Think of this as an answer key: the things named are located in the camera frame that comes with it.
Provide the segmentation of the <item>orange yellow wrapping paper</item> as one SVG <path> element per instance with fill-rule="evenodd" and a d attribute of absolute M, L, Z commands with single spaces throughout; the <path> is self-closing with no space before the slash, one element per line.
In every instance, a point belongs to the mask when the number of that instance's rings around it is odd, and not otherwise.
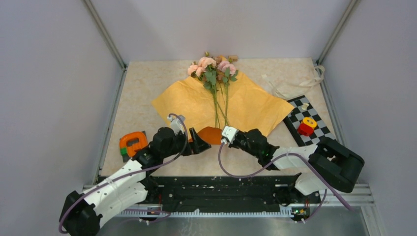
<path fill-rule="evenodd" d="M 224 99 L 220 92 L 218 101 L 224 110 Z M 152 105 L 165 119 L 170 113 L 183 115 L 188 128 L 194 128 L 210 144 L 220 144 L 221 131 L 225 127 L 224 118 L 220 116 L 221 127 L 215 128 L 213 98 L 197 79 L 188 76 L 173 83 L 153 100 Z M 267 93 L 239 70 L 237 80 L 231 82 L 228 126 L 241 131 L 258 129 L 267 136 L 293 109 L 293 105 Z"/>

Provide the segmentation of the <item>pink cream rose stem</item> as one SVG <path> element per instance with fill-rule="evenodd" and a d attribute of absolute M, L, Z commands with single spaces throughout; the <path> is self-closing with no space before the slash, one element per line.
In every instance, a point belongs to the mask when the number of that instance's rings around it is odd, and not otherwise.
<path fill-rule="evenodd" d="M 232 61 L 224 57 L 203 57 L 199 61 L 199 68 L 202 70 L 199 79 L 203 86 L 208 90 L 212 97 L 215 110 L 215 127 L 221 127 L 220 116 L 224 118 L 224 124 L 228 125 L 228 98 L 230 82 L 236 81 L 237 69 Z M 218 92 L 225 96 L 225 110 L 218 101 Z"/>

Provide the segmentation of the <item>cream printed ribbon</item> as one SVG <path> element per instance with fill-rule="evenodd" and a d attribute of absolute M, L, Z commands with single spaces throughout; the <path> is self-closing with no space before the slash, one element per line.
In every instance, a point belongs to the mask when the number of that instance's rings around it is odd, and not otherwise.
<path fill-rule="evenodd" d="M 281 81 L 277 84 L 272 82 L 272 79 L 266 74 L 262 74 L 261 78 L 265 80 L 271 87 L 271 94 L 275 97 L 291 100 L 299 96 L 305 95 L 311 91 L 315 86 L 319 85 L 324 80 L 324 73 L 326 69 L 322 65 L 316 65 L 310 67 L 309 73 L 312 75 L 311 78 L 304 80 L 300 83 Z"/>

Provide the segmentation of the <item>pink brown rose stem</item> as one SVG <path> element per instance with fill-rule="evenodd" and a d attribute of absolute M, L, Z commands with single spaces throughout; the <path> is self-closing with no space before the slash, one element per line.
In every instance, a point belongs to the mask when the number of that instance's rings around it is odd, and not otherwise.
<path fill-rule="evenodd" d="M 208 52 L 205 52 L 205 56 L 200 58 L 196 75 L 198 76 L 198 80 L 203 83 L 203 87 L 212 95 L 215 113 L 215 128 L 219 128 L 220 119 L 217 101 L 217 61 L 214 58 L 209 57 Z"/>

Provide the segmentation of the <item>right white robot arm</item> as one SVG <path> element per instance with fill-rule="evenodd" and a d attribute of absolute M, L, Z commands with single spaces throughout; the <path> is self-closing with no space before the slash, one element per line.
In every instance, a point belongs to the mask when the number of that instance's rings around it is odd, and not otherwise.
<path fill-rule="evenodd" d="M 288 189 L 289 198 L 301 203 L 309 194 L 332 187 L 351 193 L 365 164 L 364 159 L 336 140 L 322 138 L 303 147 L 278 147 L 268 143 L 258 129 L 242 132 L 233 127 L 222 131 L 223 142 L 257 158 L 268 170 L 309 168 Z"/>

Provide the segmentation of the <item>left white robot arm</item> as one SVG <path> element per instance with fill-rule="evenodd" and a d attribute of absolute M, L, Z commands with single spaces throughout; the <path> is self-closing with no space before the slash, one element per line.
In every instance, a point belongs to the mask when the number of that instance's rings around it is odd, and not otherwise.
<path fill-rule="evenodd" d="M 59 232 L 71 236 L 95 236 L 111 218 L 130 206 L 152 203 L 160 195 L 158 184 L 150 176 L 162 166 L 165 158 L 199 154 L 211 148 L 194 128 L 190 136 L 160 128 L 143 149 L 98 185 L 78 193 L 71 192 L 65 199 L 59 219 Z"/>

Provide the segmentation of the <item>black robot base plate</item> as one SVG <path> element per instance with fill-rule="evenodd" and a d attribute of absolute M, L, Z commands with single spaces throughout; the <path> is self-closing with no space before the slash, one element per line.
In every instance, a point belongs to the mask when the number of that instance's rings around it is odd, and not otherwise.
<path fill-rule="evenodd" d="M 321 201 L 318 191 L 303 195 L 295 176 L 154 177 L 141 183 L 148 194 L 143 205 L 167 212 L 261 213 L 279 212 L 291 204 L 312 206 Z"/>

